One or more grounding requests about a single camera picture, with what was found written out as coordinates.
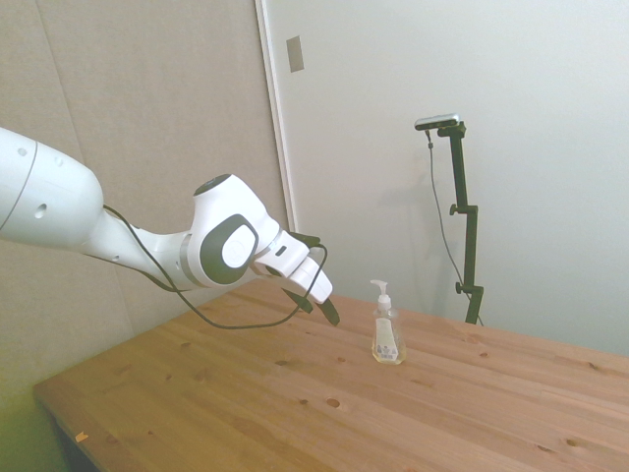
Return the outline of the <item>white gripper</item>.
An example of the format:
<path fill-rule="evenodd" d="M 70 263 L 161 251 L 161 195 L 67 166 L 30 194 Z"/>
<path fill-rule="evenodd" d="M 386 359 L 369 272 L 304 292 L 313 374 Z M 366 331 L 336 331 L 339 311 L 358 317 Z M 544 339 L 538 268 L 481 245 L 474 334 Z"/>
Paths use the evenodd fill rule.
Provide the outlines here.
<path fill-rule="evenodd" d="M 332 284 L 312 258 L 304 258 L 295 264 L 258 260 L 253 262 L 253 271 L 283 288 L 282 291 L 303 312 L 310 314 L 314 309 L 311 302 L 317 303 L 327 321 L 339 325 L 339 313 L 329 298 Z"/>

